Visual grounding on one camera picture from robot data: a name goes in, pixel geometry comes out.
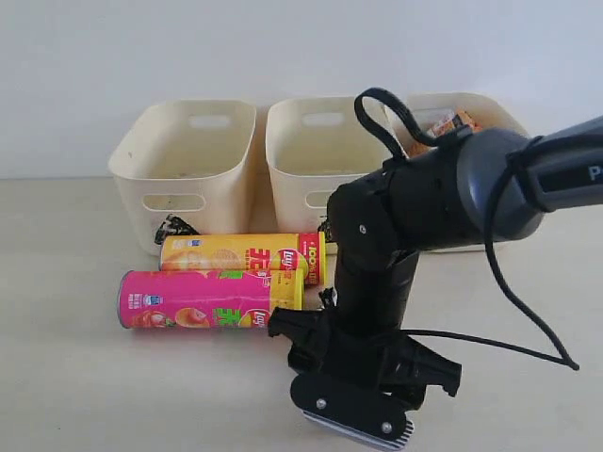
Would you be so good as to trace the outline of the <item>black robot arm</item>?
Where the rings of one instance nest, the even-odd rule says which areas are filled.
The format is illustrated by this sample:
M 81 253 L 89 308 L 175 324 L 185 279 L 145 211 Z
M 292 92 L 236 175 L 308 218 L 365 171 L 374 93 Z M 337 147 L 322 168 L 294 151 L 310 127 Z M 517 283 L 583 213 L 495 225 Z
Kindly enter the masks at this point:
M 292 344 L 290 393 L 326 417 L 419 408 L 430 386 L 458 392 L 462 367 L 400 325 L 426 250 L 515 241 L 545 214 L 602 201 L 602 121 L 528 138 L 501 128 L 463 137 L 340 186 L 328 202 L 337 245 L 321 310 L 276 310 L 269 334 Z

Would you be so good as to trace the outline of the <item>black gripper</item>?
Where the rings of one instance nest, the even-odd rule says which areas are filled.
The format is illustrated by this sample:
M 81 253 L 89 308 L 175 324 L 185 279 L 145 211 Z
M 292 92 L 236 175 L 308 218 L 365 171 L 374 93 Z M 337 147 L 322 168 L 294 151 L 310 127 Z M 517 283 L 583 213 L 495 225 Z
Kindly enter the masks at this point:
M 440 386 L 456 396 L 462 366 L 395 331 L 355 337 L 328 325 L 325 311 L 275 308 L 269 337 L 291 341 L 288 364 L 298 375 L 320 373 L 359 388 L 395 398 L 406 411 L 424 401 L 424 385 Z

